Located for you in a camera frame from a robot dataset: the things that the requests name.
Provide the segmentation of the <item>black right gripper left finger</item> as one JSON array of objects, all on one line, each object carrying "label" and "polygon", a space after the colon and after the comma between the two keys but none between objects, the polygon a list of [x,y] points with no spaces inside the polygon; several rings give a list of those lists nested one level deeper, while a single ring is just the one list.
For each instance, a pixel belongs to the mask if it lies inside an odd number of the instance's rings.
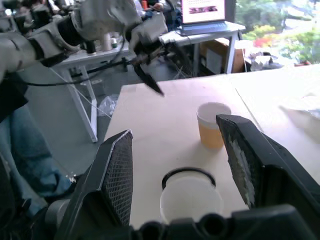
[{"label": "black right gripper left finger", "polygon": [[76,185],[54,240],[81,240],[129,225],[134,186],[132,140],[128,129],[99,146]]}]

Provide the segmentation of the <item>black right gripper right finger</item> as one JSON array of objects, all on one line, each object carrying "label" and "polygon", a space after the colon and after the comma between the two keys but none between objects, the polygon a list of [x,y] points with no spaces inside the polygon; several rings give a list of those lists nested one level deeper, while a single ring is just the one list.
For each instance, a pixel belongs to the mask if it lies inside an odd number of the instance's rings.
[{"label": "black right gripper right finger", "polygon": [[320,184],[281,144],[262,133],[247,118],[219,114],[216,123],[228,155],[236,187],[249,209],[290,205],[320,240]]}]

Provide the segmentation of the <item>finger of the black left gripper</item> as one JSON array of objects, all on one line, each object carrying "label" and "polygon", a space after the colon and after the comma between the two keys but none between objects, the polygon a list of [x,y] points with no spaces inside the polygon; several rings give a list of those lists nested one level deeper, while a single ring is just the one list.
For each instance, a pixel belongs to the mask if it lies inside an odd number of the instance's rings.
[{"label": "finger of the black left gripper", "polygon": [[184,48],[176,42],[166,44],[166,60],[179,67],[188,76],[193,76],[192,62]]},{"label": "finger of the black left gripper", "polygon": [[153,79],[153,77],[150,74],[144,72],[144,70],[142,69],[142,67],[140,65],[133,65],[133,69],[134,69],[134,72],[137,74],[137,76],[140,78],[140,80],[147,87],[152,89],[157,94],[164,96],[164,93],[161,90],[161,88],[159,87],[159,85],[157,84],[157,82]]}]

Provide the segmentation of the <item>orange paper cup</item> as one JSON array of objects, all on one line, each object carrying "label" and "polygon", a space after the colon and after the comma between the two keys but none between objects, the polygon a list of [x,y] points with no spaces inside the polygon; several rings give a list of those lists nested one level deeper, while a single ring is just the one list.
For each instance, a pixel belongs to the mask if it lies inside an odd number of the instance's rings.
[{"label": "orange paper cup", "polygon": [[220,149],[224,141],[216,121],[217,115],[231,115],[231,109],[220,102],[206,102],[197,109],[197,121],[201,143],[208,149]]}]

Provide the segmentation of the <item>white paper cup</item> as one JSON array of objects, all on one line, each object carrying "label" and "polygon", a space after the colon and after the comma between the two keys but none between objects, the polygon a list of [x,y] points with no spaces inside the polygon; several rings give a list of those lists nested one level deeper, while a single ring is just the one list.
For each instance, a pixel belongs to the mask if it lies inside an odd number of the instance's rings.
[{"label": "white paper cup", "polygon": [[182,172],[169,178],[160,196],[160,218],[168,224],[177,219],[199,221],[207,214],[221,214],[224,203],[217,187],[203,174]]}]

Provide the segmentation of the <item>crumpled white paper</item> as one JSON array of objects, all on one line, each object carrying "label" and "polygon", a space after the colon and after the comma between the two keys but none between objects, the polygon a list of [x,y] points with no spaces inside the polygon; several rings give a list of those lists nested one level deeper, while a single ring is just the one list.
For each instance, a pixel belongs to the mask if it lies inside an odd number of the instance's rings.
[{"label": "crumpled white paper", "polygon": [[283,60],[268,51],[258,51],[250,53],[248,59],[251,61],[250,71],[281,69],[285,66]]}]

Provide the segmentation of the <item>brown cardboard box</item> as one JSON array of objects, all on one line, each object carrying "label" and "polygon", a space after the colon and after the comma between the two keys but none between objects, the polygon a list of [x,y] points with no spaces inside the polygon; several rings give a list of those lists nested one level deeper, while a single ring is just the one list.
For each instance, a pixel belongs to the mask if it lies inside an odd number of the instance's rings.
[{"label": "brown cardboard box", "polygon": [[[236,40],[234,44],[234,57],[232,73],[242,73],[245,70],[243,54],[246,44],[244,40]],[[229,50],[229,40],[217,38],[200,43],[201,64],[213,74],[223,74],[225,72],[226,57]]]}]

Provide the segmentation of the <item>white metal table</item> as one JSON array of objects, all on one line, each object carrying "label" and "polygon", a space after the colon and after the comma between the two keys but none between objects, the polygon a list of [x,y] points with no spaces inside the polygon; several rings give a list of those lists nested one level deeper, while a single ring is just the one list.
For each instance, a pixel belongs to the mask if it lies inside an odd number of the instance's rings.
[{"label": "white metal table", "polygon": [[[196,76],[198,74],[198,59],[200,56],[200,43],[215,40],[218,38],[230,39],[229,50],[227,52],[227,61],[225,64],[225,73],[230,74],[232,72],[232,65],[234,62],[234,50],[235,42],[238,39],[238,35],[245,29],[243,25],[229,22],[228,30],[217,31],[207,34],[197,34],[197,35],[182,35],[179,30],[174,30],[169,33],[165,33],[160,37],[160,41],[163,43],[175,42],[179,46],[186,46],[194,44],[194,65],[192,66],[192,75]],[[80,51],[63,62],[52,67],[50,70],[56,74],[65,83],[70,83],[72,81],[72,75],[69,70],[72,68],[79,69],[82,74],[84,74],[84,85],[89,93],[88,103],[91,104],[90,114],[87,114],[85,107],[82,103],[82,96],[76,87],[72,84],[68,86],[71,93],[71,97],[75,103],[76,109],[78,110],[80,117],[84,123],[85,129],[93,143],[98,141],[97,136],[97,100],[95,93],[92,88],[92,84],[89,81],[89,71],[87,71],[87,65],[93,65],[101,62],[109,62],[114,57],[120,58],[120,63],[123,63],[123,58],[131,57],[133,53],[129,51],[128,44],[124,43],[124,47],[117,47],[109,51],[100,51],[97,53],[87,54],[84,51]]]}]

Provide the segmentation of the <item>white bottle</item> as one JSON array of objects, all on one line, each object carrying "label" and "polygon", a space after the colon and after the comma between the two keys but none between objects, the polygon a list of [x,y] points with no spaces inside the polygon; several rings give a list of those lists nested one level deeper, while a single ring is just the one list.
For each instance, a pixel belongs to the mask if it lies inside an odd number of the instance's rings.
[{"label": "white bottle", "polygon": [[103,35],[102,37],[102,40],[101,40],[101,49],[104,51],[104,52],[107,52],[107,51],[111,51],[113,49],[112,47],[112,43],[111,43],[111,36],[110,36],[110,33],[106,33]]}]

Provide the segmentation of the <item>open laptop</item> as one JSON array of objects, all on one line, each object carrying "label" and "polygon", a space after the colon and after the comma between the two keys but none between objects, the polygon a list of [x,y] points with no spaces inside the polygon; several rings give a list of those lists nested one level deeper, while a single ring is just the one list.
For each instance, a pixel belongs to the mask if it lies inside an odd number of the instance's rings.
[{"label": "open laptop", "polygon": [[236,0],[181,0],[182,36],[229,32]]}]

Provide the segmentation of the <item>clear plastic bag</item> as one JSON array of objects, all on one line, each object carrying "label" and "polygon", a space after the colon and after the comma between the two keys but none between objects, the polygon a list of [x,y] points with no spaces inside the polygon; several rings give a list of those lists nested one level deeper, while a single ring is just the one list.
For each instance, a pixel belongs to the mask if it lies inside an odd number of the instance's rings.
[{"label": "clear plastic bag", "polygon": [[99,117],[112,117],[117,103],[118,103],[118,94],[112,94],[106,96],[99,104],[97,109],[97,115]]}]

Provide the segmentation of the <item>white plastic tray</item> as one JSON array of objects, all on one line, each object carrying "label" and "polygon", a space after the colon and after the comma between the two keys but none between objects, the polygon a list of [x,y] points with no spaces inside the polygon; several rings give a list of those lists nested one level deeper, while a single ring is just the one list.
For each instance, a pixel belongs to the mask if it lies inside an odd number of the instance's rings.
[{"label": "white plastic tray", "polygon": [[297,128],[320,143],[320,96],[287,97],[279,104],[279,108]]}]

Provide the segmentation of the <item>black bottle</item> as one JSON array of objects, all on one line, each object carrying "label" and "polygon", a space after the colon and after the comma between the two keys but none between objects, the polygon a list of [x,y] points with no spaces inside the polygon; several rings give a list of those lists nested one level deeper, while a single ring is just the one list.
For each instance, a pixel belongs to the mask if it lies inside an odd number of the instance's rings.
[{"label": "black bottle", "polygon": [[95,53],[97,52],[97,51],[96,51],[96,45],[95,45],[95,41],[94,41],[94,40],[86,41],[86,42],[85,42],[85,45],[86,45],[86,52],[87,52],[87,54],[93,55],[93,54],[95,54]]}]

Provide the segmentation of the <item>person's blue jeans leg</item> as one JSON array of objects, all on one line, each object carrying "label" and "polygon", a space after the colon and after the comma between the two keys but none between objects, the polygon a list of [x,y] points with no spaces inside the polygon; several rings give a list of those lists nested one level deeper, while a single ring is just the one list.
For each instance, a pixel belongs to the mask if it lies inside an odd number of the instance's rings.
[{"label": "person's blue jeans leg", "polygon": [[34,191],[42,198],[54,200],[75,188],[75,180],[56,167],[27,105],[0,122],[0,154],[8,163],[13,189],[21,199],[30,199]]}]

